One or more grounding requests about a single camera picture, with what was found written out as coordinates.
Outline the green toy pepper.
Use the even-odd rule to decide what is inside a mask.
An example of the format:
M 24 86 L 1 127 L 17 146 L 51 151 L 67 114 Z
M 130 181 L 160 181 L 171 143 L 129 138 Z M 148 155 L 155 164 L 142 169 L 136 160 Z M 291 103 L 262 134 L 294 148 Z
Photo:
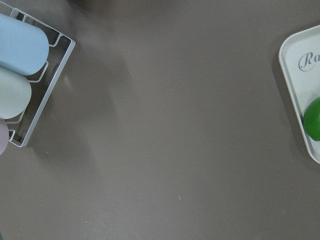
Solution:
M 320 98 L 310 103 L 303 115 L 306 133 L 316 142 L 320 141 Z

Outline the white rabbit tray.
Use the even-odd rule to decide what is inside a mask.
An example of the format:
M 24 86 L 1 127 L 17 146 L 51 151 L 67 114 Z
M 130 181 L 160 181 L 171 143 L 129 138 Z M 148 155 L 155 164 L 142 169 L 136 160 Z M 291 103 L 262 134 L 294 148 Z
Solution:
M 307 107 L 320 96 L 320 27 L 314 26 L 289 36 L 278 52 L 279 64 L 310 157 L 320 162 L 320 143 L 303 126 Z

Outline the light blue cup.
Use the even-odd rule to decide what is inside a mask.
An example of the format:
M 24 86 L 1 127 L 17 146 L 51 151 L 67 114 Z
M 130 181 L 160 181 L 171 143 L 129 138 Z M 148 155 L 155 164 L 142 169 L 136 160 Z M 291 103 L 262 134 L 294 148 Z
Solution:
M 21 75 L 38 72 L 49 55 L 49 41 L 38 27 L 0 15 L 0 66 Z

